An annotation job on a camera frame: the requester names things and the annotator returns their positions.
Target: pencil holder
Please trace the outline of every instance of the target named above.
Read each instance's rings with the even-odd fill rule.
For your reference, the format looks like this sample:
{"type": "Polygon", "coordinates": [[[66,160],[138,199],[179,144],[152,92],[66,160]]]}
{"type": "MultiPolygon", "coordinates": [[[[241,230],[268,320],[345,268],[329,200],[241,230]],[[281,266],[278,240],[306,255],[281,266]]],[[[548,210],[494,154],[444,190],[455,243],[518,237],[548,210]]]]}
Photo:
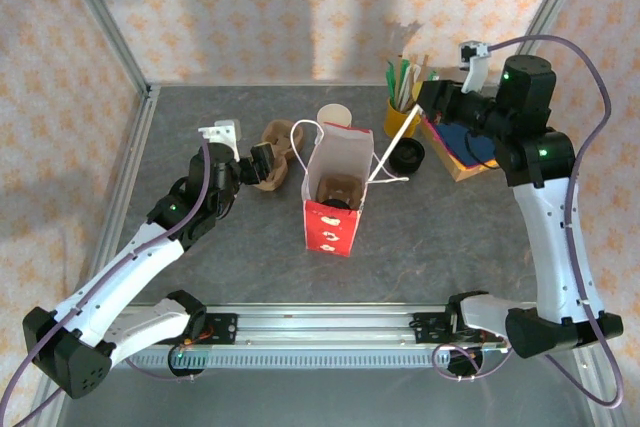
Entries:
{"type": "MultiPolygon", "coordinates": [[[[408,115],[409,112],[403,114],[394,109],[391,106],[391,99],[387,99],[387,116],[384,120],[384,133],[390,138],[393,138],[398,133],[398,130],[400,130],[400,127],[402,127],[402,124],[404,124],[404,121],[407,120],[408,115]]],[[[420,124],[420,116],[416,115],[402,137],[413,137],[418,124],[420,124]]]]}

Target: cable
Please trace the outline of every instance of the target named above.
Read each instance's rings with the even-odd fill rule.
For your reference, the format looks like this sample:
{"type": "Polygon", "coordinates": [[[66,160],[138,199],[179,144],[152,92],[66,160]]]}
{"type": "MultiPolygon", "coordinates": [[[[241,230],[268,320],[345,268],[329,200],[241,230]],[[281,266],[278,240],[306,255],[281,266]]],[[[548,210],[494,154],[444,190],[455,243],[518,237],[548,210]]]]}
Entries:
{"type": "Polygon", "coordinates": [[[585,389],[584,386],[582,386],[580,382],[578,382],[578,380],[576,380],[566,369],[564,369],[558,363],[557,360],[555,360],[550,355],[546,355],[546,358],[549,360],[549,362],[555,365],[560,370],[560,372],[567,379],[569,379],[569,381],[573,385],[575,385],[589,399],[591,399],[596,404],[599,404],[603,407],[614,409],[622,403],[622,399],[624,397],[624,381],[622,379],[622,372],[620,371],[620,366],[618,365],[618,362],[615,356],[613,355],[613,352],[611,351],[611,347],[609,347],[609,343],[607,342],[606,337],[604,336],[602,330],[600,329],[600,326],[598,325],[598,321],[596,320],[595,315],[593,314],[593,310],[591,309],[591,306],[588,302],[587,289],[584,284],[584,279],[582,278],[582,273],[580,272],[580,263],[578,261],[578,253],[576,250],[575,239],[573,238],[573,227],[572,227],[573,226],[573,223],[572,223],[573,195],[576,188],[576,182],[578,180],[578,171],[580,170],[580,164],[582,163],[582,159],[587,149],[593,143],[593,141],[598,136],[598,134],[600,134],[602,129],[604,129],[604,126],[607,124],[607,122],[609,121],[609,118],[611,117],[611,98],[609,97],[609,92],[607,91],[607,87],[604,84],[604,80],[602,79],[602,76],[598,72],[598,69],[593,64],[591,59],[587,56],[587,54],[576,44],[562,37],[558,37],[555,35],[547,35],[547,34],[525,35],[522,37],[516,37],[515,39],[507,40],[505,42],[500,42],[495,45],[491,45],[489,46],[489,52],[492,52],[494,50],[499,50],[513,44],[519,44],[521,42],[535,41],[535,40],[549,40],[552,42],[557,42],[573,50],[578,55],[578,57],[580,57],[582,61],[585,63],[585,65],[587,66],[587,69],[589,69],[589,72],[593,76],[593,79],[595,80],[596,85],[598,86],[600,95],[602,95],[602,101],[604,103],[604,115],[602,116],[602,119],[600,120],[600,122],[598,122],[596,127],[588,135],[587,139],[584,141],[584,143],[580,147],[580,150],[578,151],[575,162],[573,164],[573,169],[571,170],[571,176],[569,177],[569,184],[567,186],[567,194],[564,199],[564,205],[565,205],[564,225],[565,225],[565,235],[567,238],[567,247],[569,250],[569,259],[571,261],[571,269],[573,271],[573,276],[575,277],[575,280],[576,280],[578,293],[580,294],[580,297],[583,300],[582,306],[587,315],[587,319],[589,320],[589,324],[591,325],[593,332],[595,333],[598,341],[600,342],[600,345],[602,345],[602,349],[604,350],[607,360],[609,360],[609,364],[611,365],[611,370],[613,371],[613,376],[616,381],[616,395],[610,401],[599,399],[598,397],[593,395],[591,392],[589,392],[587,389],[585,389]]]}
{"type": "Polygon", "coordinates": [[[62,390],[62,388],[58,387],[53,394],[51,394],[49,397],[47,397],[47,400],[45,400],[42,404],[40,404],[38,406],[37,409],[34,409],[33,412],[31,412],[24,419],[22,419],[20,422],[15,424],[13,427],[22,427],[23,425],[27,425],[29,422],[31,422],[33,420],[33,418],[36,415],[38,415],[40,412],[42,412],[44,410],[44,408],[47,407],[51,402],[53,402],[54,399],[56,397],[58,397],[58,395],[60,395],[62,392],[64,392],[62,390]]]}
{"type": "Polygon", "coordinates": [[[473,151],[471,150],[471,145],[469,144],[470,136],[471,136],[471,131],[467,130],[467,132],[464,134],[464,146],[467,149],[467,153],[471,156],[471,158],[475,160],[478,164],[482,165],[483,167],[489,170],[500,170],[500,167],[491,167],[490,165],[485,164],[476,156],[476,154],[473,153],[473,151]]]}
{"type": "MultiPolygon", "coordinates": [[[[131,251],[129,254],[124,256],[122,259],[120,259],[120,261],[118,261],[113,267],[111,267],[109,271],[105,273],[87,291],[87,293],[82,297],[82,299],[78,301],[76,306],[73,307],[71,310],[69,310],[69,313],[65,315],[51,330],[49,330],[42,337],[42,339],[40,339],[36,343],[36,345],[34,345],[31,348],[27,356],[24,358],[22,363],[16,369],[15,373],[11,377],[11,380],[9,380],[9,383],[7,384],[7,387],[4,393],[2,394],[2,401],[0,401],[0,427],[4,426],[4,416],[7,412],[7,407],[9,406],[9,399],[18,383],[18,380],[20,380],[20,377],[22,377],[22,374],[24,373],[26,368],[29,366],[29,364],[31,364],[33,359],[36,357],[36,355],[40,353],[40,351],[49,342],[49,340],[51,340],[51,338],[55,334],[57,334],[67,323],[69,323],[69,321],[74,316],[79,314],[82,311],[82,307],[84,307],[91,300],[91,298],[96,294],[96,292],[98,292],[102,288],[102,286],[106,284],[109,281],[109,279],[111,279],[111,277],[113,277],[116,274],[116,272],[118,272],[124,265],[126,265],[127,262],[129,262],[134,257],[140,255],[142,252],[146,251],[147,249],[150,249],[156,246],[158,243],[162,242],[164,239],[171,237],[177,231],[182,229],[196,215],[198,210],[200,210],[200,207],[202,206],[202,203],[204,202],[204,199],[207,195],[207,189],[209,187],[209,177],[211,175],[211,165],[210,165],[211,159],[210,159],[209,148],[208,148],[208,143],[206,139],[203,139],[202,141],[202,150],[204,155],[204,179],[202,182],[202,189],[200,190],[200,195],[198,196],[198,200],[194,204],[191,211],[189,211],[186,217],[182,219],[180,222],[178,222],[176,225],[174,225],[172,228],[154,237],[153,239],[141,244],[139,247],[137,247],[136,249],[131,251]]],[[[36,415],[37,413],[41,412],[42,409],[44,409],[47,406],[47,402],[49,400],[50,399],[47,399],[47,401],[43,402],[41,405],[36,407],[36,409],[34,409],[34,411],[31,412],[29,415],[36,415]]]]}
{"type": "MultiPolygon", "coordinates": [[[[378,155],[375,152],[373,152],[373,158],[376,159],[376,162],[378,162],[378,164],[380,163],[380,157],[378,157],[378,155]]],[[[384,164],[382,164],[382,171],[389,176],[388,179],[370,180],[367,183],[368,184],[388,184],[391,182],[408,182],[409,181],[409,177],[396,177],[395,175],[390,173],[385,168],[384,164]]]]}
{"type": "Polygon", "coordinates": [[[431,353],[431,364],[433,365],[433,368],[436,370],[436,372],[438,373],[438,375],[440,377],[443,377],[443,378],[448,379],[448,380],[455,380],[456,382],[461,382],[463,380],[473,381],[473,380],[477,380],[477,379],[482,379],[484,377],[488,377],[489,375],[493,374],[496,370],[498,370],[500,367],[502,367],[507,360],[509,360],[509,357],[511,357],[512,353],[513,353],[513,349],[509,349],[507,351],[507,354],[502,358],[502,360],[498,363],[498,365],[496,365],[495,367],[493,367],[492,369],[490,369],[490,370],[488,370],[486,372],[480,372],[481,368],[478,367],[477,362],[462,347],[459,347],[459,346],[457,346],[455,344],[440,344],[435,349],[433,349],[433,352],[431,353]],[[438,352],[440,352],[445,347],[448,347],[451,350],[455,350],[456,352],[460,352],[462,355],[464,355],[469,360],[469,362],[471,362],[471,365],[473,365],[473,368],[476,369],[476,374],[470,375],[468,377],[463,377],[461,375],[460,376],[453,376],[453,375],[445,374],[440,369],[440,367],[438,367],[438,364],[436,363],[436,355],[438,354],[438,352]]]}

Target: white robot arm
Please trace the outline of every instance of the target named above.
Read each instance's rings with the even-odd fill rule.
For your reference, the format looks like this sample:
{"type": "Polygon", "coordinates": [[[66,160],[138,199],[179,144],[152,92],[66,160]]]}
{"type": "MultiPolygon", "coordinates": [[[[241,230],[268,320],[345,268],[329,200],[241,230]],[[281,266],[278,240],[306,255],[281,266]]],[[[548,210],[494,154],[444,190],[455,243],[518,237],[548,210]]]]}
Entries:
{"type": "Polygon", "coordinates": [[[597,316],[606,338],[622,333],[620,316],[606,313],[595,288],[584,247],[573,191],[571,226],[565,225],[565,202],[575,162],[569,138],[547,126],[555,87],[551,64],[532,55],[507,59],[495,97],[480,90],[488,74],[488,44],[460,45],[463,84],[434,80],[418,83],[413,97],[429,121],[456,122],[473,135],[493,139],[496,161],[513,189],[524,216],[536,271],[537,301],[518,303],[486,292],[459,294],[450,299],[462,328],[480,329],[508,339],[523,358],[580,347],[597,340],[584,304],[597,316]],[[581,295],[572,270],[565,229],[571,227],[581,295]]]}
{"type": "Polygon", "coordinates": [[[203,330],[206,308],[184,291],[172,292],[143,313],[120,316],[151,279],[226,215],[240,184],[266,180],[273,168],[266,143],[239,157],[233,121],[200,130],[209,141],[206,150],[191,159],[188,176],[156,203],[124,249],[54,311],[36,307],[23,320],[30,351],[57,330],[33,362],[72,398],[93,391],[131,354],[164,339],[194,339],[203,330]]]}

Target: gray table surface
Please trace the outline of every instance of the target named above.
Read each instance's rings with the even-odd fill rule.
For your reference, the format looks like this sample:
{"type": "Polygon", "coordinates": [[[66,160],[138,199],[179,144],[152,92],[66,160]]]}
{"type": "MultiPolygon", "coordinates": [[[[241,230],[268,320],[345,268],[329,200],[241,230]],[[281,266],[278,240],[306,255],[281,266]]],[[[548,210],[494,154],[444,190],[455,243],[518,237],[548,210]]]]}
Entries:
{"type": "MultiPolygon", "coordinates": [[[[386,87],[163,87],[133,189],[120,247],[179,177],[200,146],[198,127],[240,120],[241,155],[276,118],[315,118],[337,102],[353,125],[374,131],[381,155],[386,87]]],[[[308,158],[315,132],[305,127],[308,158]]],[[[185,289],[207,304],[236,302],[443,303],[483,289],[535,300],[524,220],[500,171],[454,182],[427,146],[410,182],[369,188],[350,258],[305,249],[300,184],[290,164],[272,193],[243,186],[229,216],[140,293],[156,303],[185,289]]]]}
{"type": "MultiPolygon", "coordinates": [[[[574,375],[571,355],[558,355],[574,375]]],[[[154,373],[168,375],[160,369],[154,373]]],[[[494,375],[450,382],[433,369],[222,369],[181,384],[114,369],[66,402],[59,427],[587,427],[586,398],[542,358],[513,356],[494,375]]]]}

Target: patterned wallpaper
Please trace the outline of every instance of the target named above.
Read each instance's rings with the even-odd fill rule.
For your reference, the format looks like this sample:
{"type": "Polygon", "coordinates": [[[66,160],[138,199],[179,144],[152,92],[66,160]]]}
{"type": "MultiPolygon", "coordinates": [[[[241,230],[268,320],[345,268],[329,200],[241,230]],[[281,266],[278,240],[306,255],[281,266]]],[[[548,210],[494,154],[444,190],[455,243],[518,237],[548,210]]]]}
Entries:
{"type": "Polygon", "coordinates": [[[455,65],[457,42],[521,35],[541,0],[106,2],[149,81],[215,85],[383,83],[405,45],[455,65]]]}
{"type": "MultiPolygon", "coordinates": [[[[605,307],[623,316],[612,342],[625,376],[627,405],[640,415],[640,0],[568,0],[553,34],[581,46],[599,68],[613,114],[588,151],[580,175],[582,229],[605,307]]],[[[600,94],[568,49],[542,44],[558,74],[551,125],[576,147],[602,117],[600,94]]]]}
{"type": "MultiPolygon", "coordinates": [[[[22,318],[88,267],[138,104],[83,0],[0,0],[0,389],[24,358],[22,318]]],[[[6,425],[31,407],[37,370],[6,425]]]]}

